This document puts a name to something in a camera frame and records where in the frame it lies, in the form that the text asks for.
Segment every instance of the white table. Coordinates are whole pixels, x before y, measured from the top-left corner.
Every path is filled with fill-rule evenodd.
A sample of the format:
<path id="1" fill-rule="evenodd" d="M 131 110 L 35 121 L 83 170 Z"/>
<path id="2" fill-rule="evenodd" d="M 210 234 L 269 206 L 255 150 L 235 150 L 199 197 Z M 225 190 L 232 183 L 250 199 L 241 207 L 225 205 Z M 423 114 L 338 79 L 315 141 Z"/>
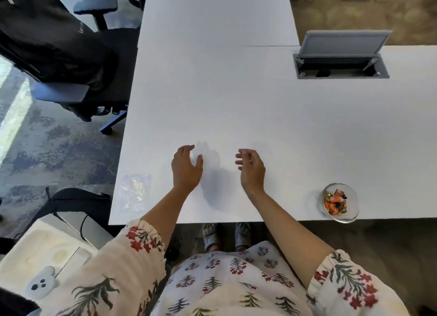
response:
<path id="1" fill-rule="evenodd" d="M 139 47 L 298 46 L 290 0 L 146 0 Z"/>
<path id="2" fill-rule="evenodd" d="M 298 220 L 318 220 L 319 192 L 345 183 L 359 218 L 436 217 L 437 46 L 385 47 L 391 78 L 297 80 L 298 47 L 142 48 L 110 224 L 125 174 L 149 174 L 151 208 L 172 187 L 170 162 L 197 144 L 204 175 L 178 223 L 259 221 L 239 183 L 238 148 L 259 151 L 266 191 Z"/>

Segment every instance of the white controller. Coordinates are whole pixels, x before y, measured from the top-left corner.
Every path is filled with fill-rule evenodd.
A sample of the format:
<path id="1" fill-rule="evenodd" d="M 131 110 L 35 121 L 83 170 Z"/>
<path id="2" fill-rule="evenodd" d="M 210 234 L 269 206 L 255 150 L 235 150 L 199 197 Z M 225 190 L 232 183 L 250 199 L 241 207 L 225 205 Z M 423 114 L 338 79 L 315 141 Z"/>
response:
<path id="1" fill-rule="evenodd" d="M 45 297 L 55 288 L 56 282 L 54 267 L 45 267 L 33 277 L 24 289 L 24 295 L 32 300 L 39 300 Z"/>

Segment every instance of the floral dress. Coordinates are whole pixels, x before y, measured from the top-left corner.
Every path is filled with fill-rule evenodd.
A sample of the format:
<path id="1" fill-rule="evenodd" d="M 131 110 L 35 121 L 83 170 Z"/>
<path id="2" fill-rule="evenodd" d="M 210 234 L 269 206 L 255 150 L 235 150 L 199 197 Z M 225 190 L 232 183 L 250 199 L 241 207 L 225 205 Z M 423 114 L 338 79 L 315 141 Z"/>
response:
<path id="1" fill-rule="evenodd" d="M 41 315 L 140 316 L 166 276 L 164 245 L 145 221 L 120 234 L 50 294 Z M 269 242 L 244 252 L 190 257 L 170 276 L 151 315 L 408 316 L 387 285 L 342 250 L 328 255 L 308 291 Z"/>

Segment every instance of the clear bowl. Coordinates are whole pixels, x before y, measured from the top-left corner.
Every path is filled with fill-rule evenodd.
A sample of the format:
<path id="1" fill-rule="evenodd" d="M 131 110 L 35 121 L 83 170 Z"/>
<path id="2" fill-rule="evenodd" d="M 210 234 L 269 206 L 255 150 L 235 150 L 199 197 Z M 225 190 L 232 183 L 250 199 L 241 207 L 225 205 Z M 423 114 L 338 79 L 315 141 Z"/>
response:
<path id="1" fill-rule="evenodd" d="M 333 195 L 336 189 L 342 190 L 347 197 L 346 213 L 331 215 L 325 208 L 324 198 L 326 193 Z M 320 209 L 326 216 L 344 224 L 352 223 L 355 219 L 357 219 L 358 213 L 360 212 L 358 208 L 357 193 L 351 187 L 343 183 L 331 183 L 330 185 L 326 186 L 319 195 L 319 205 Z"/>

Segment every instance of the person's left hand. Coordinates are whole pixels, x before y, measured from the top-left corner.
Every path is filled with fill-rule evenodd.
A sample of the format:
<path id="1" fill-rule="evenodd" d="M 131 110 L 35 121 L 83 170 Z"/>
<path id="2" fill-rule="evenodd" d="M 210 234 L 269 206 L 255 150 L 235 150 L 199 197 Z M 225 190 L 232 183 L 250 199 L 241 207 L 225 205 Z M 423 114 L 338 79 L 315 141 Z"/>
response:
<path id="1" fill-rule="evenodd" d="M 197 157 L 196 166 L 191 163 L 190 151 L 193 149 L 194 145 L 180 147 L 171 162 L 173 188 L 180 189 L 188 194 L 199 185 L 203 173 L 202 155 Z"/>

